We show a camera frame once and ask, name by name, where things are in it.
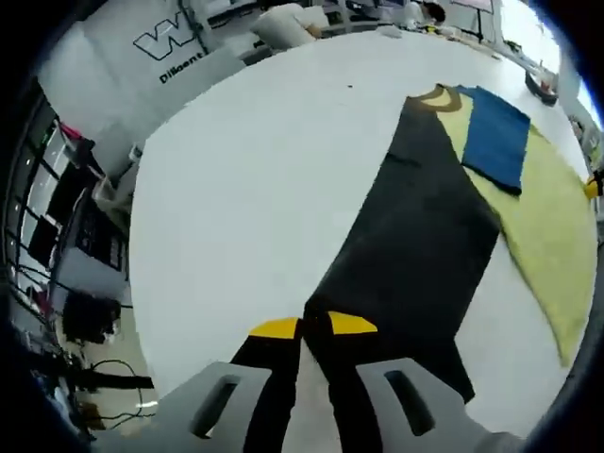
person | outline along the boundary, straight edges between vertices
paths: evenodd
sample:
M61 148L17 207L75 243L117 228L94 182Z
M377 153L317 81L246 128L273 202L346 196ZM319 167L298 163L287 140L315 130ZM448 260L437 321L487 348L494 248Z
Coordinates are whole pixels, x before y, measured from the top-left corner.
M283 0L260 0L266 11L252 25L252 32L276 50L286 50L321 38L313 8Z
M435 0L411 1L395 15L395 22L409 29L422 25L440 25L445 19L445 10Z

window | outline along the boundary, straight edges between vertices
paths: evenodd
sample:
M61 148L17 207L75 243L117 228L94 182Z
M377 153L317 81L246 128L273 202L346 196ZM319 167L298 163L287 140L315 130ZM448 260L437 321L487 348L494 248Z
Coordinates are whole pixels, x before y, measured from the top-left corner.
M597 112L596 103L592 99L592 96L589 93L589 90L587 89L587 85L585 85L585 82L583 81L583 79L579 83L578 100L581 103L581 105L585 107L585 109L589 113L589 116L592 117L592 120L594 120L594 123L596 123L597 128L602 130L602 122L600 121L600 115Z
M528 59L558 73L560 47L552 32L529 6L520 0L502 0L501 33L504 40L521 45Z

yellow towel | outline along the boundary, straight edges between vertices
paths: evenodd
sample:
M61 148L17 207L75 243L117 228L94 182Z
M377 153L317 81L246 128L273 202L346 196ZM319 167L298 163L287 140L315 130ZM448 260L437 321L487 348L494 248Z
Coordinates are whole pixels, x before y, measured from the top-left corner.
M450 90L423 102L438 108L451 99ZM473 104L460 97L459 109L437 115L461 161ZM568 366L591 305L596 219L579 176L533 125L526 149L518 198L472 170L465 172L499 215L512 256L552 327L562 366Z

blue cloth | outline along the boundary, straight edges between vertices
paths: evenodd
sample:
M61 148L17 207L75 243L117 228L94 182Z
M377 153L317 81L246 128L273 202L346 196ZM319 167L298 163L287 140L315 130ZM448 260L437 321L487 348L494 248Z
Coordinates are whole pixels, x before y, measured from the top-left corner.
M520 195L529 117L481 87L457 90L474 101L461 164L505 192Z

white table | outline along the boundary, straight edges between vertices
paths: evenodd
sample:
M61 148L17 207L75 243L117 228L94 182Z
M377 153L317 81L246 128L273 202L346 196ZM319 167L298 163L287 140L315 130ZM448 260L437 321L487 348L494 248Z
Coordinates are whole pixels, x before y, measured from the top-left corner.
M134 199L130 267L143 352L160 395L248 331L302 314L337 255L408 95L480 85L528 114L580 176L562 109L524 71L464 45L405 33L347 35L246 68L147 141ZM561 388L553 335L499 240L456 337L486 428L525 436Z

